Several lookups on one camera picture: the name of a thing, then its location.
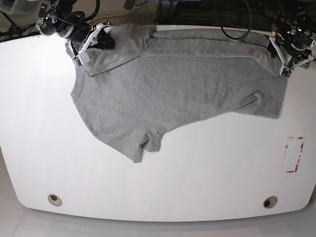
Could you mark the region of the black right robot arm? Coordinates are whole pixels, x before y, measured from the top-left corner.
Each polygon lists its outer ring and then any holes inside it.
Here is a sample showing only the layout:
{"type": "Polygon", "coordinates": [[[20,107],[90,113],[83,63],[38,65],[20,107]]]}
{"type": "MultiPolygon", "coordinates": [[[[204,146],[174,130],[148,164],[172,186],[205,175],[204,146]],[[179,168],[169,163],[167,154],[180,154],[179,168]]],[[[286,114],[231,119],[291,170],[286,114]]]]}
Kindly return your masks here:
{"type": "Polygon", "coordinates": [[[73,11],[75,0],[45,0],[41,4],[36,28],[40,34],[58,36],[67,40],[66,47],[71,58],[81,66],[89,61],[89,48],[114,49],[114,39],[105,32],[107,25],[92,24],[100,9],[100,1],[90,16],[83,11],[73,11]]]}

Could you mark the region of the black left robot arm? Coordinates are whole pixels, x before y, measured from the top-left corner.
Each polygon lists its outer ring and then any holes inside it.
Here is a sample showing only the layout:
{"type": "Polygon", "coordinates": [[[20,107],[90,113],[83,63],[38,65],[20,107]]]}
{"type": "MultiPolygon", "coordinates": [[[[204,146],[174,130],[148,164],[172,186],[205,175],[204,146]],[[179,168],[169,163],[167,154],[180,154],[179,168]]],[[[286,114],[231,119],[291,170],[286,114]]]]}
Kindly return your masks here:
{"type": "Polygon", "coordinates": [[[269,40],[268,51],[281,61],[279,74],[290,77],[297,67],[308,68],[316,61],[316,27],[310,21],[308,8],[311,0],[278,0],[275,29],[269,40]]]}

